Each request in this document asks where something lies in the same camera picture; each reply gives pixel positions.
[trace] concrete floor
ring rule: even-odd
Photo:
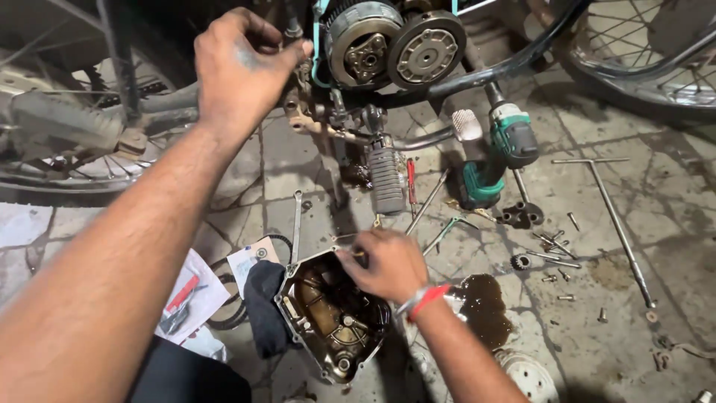
[[[716,146],[590,100],[560,70],[503,83],[503,89],[531,114],[541,144],[543,157],[523,173],[532,201],[547,217],[539,230],[563,229],[563,239],[571,241],[584,268],[566,268],[569,283],[561,278],[543,283],[541,278],[558,273],[539,258],[532,270],[514,272],[510,257],[537,249],[537,241],[528,231],[470,215],[481,230],[457,227],[447,236],[440,254],[427,257],[432,280],[496,276],[515,328],[505,347],[537,358],[554,378],[562,401],[686,402],[702,389],[716,392],[716,366],[707,360],[675,351],[669,368],[657,371],[652,359],[652,352],[661,350],[656,340],[663,335],[716,349]],[[445,109],[451,108],[472,108],[483,119],[489,105],[481,90],[471,90],[448,99]],[[444,115],[437,117],[422,103],[391,111],[387,130],[416,136],[445,122]],[[713,133],[713,128],[698,130]],[[416,159],[417,197],[423,201],[461,151],[459,144],[446,142],[407,155]],[[658,300],[656,323],[644,316],[647,309],[588,168],[551,164],[557,158],[620,156],[632,159],[599,169]],[[507,176],[505,183],[501,207],[519,200],[513,178]],[[331,234],[371,226],[368,194],[350,190],[349,209],[336,212],[329,187],[311,139],[294,134],[275,111],[230,167],[195,248],[217,272],[227,272],[222,259],[231,251],[263,234],[290,237],[296,189],[313,203],[302,218],[301,257],[331,247]],[[413,232],[421,245],[457,214],[442,202],[445,197],[443,189]],[[0,303],[100,211],[0,205]],[[581,232],[568,212],[575,214]],[[385,219],[384,225],[404,230],[409,222],[406,212]],[[276,243],[276,249],[286,262],[287,248]],[[575,302],[557,301],[558,295],[569,293]],[[607,309],[608,323],[596,320],[600,308]],[[222,308],[214,318],[235,309]],[[260,360],[248,322],[216,332],[234,355],[232,367],[253,385],[255,402],[282,402],[296,395],[315,395],[319,402],[416,402],[429,395],[435,402],[451,402],[424,343],[414,331],[409,334],[412,355],[425,357],[420,370],[429,394],[410,360],[395,358],[400,347],[390,343],[351,389],[342,389],[314,378],[314,365],[301,351]]]

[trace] hand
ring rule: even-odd
[[[347,250],[337,250],[343,268],[358,288],[395,303],[404,304],[427,285],[427,265],[417,241],[390,229],[371,229],[354,243],[368,255],[368,269]]]
[[[310,41],[300,39],[279,52],[280,43],[275,27],[243,7],[196,37],[199,123],[221,135],[246,132],[246,126],[253,130],[276,105],[291,71],[313,50]]]

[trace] hairy forearm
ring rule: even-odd
[[[228,138],[196,126],[12,300],[0,316],[0,401],[125,398],[211,194],[251,129]]]
[[[426,305],[415,323],[457,403],[527,403],[492,354],[440,299]]]

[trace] black cloth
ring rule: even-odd
[[[251,386],[223,362],[153,336],[129,403],[249,403]]]
[[[262,359],[285,353],[289,347],[296,348],[291,342],[291,330],[274,302],[285,274],[284,266],[260,260],[248,271],[243,288],[243,303],[251,322],[256,352]]]

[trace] red screwdriver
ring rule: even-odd
[[[415,162],[412,161],[412,158],[407,160],[407,189],[408,197],[410,198],[410,211],[412,212],[412,218],[415,219],[417,198],[415,197]]]

